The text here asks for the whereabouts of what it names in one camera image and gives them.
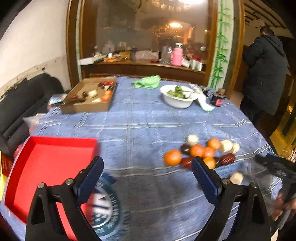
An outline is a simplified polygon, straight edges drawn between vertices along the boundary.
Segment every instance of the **plaid tablecloth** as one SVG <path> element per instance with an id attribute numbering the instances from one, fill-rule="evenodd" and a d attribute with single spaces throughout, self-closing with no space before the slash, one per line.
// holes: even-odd
<path id="1" fill-rule="evenodd" d="M 125 240 L 190 241 L 202 230 L 214 206 L 207 202 L 192 172 L 163 163 L 164 153 L 179 149 L 189 134 L 197 135 L 202 145 L 212 137 L 238 142 L 241 149 L 236 162 L 218 167 L 216 172 L 221 177 L 241 172 L 244 185 L 256 181 L 271 211 L 281 179 L 261 175 L 265 169 L 253 160 L 254 155 L 266 155 L 271 148 L 236 106 L 224 100 L 222 107 L 206 113 L 194 101 L 187 109 L 174 109 L 164 103 L 159 88 L 135 89 L 131 85 L 134 79 L 128 77 L 117 81 L 110 111 L 63 115 L 56 107 L 33 135 L 98 139 L 104 171 L 117 179 L 113 189 L 130 213 Z M 166 84 L 175 83 L 164 81 L 160 86 Z M 237 208 L 235 203 L 220 240 L 227 237 Z M 25 226 L 3 202 L 1 213 L 24 240 Z"/>

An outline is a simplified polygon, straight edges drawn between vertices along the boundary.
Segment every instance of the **pink thermos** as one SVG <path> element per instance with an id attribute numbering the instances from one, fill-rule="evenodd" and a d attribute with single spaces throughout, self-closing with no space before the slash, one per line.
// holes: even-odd
<path id="1" fill-rule="evenodd" d="M 173 51 L 172 65 L 181 66 L 183 59 L 183 49 L 181 43 L 176 43 L 177 47 Z"/>

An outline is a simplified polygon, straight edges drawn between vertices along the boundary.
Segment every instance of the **hood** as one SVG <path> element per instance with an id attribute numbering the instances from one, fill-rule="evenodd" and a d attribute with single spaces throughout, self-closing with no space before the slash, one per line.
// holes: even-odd
<path id="1" fill-rule="evenodd" d="M 278 53 L 285 57 L 286 54 L 284 52 L 284 47 L 282 42 L 279 40 L 277 36 L 274 35 L 262 35 L 263 38 L 265 38 L 270 44 L 278 51 Z"/>

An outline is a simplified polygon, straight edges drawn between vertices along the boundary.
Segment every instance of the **green bamboo painting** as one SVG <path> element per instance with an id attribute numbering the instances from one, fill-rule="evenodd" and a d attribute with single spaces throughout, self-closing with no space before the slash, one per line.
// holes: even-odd
<path id="1" fill-rule="evenodd" d="M 232 16 L 227 14 L 230 11 L 226 5 L 223 5 L 223 0 L 220 0 L 220 12 L 218 13 L 218 34 L 217 34 L 217 44 L 216 44 L 216 58 L 214 61 L 214 67 L 212 69 L 213 74 L 210 80 L 210 87 L 216 88 L 218 83 L 223 78 L 224 67 L 223 63 L 227 63 L 226 54 L 229 52 L 227 45 L 229 43 L 228 39 L 225 37 L 225 33 L 227 29 L 231 27 L 230 21 L 232 20 Z"/>

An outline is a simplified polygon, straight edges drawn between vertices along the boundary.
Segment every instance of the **black coat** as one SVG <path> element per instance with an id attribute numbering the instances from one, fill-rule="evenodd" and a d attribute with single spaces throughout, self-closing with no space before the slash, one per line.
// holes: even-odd
<path id="1" fill-rule="evenodd" d="M 243 94 L 274 115 L 284 90 L 287 61 L 282 42 L 272 35 L 257 37 L 243 55 L 248 65 Z"/>

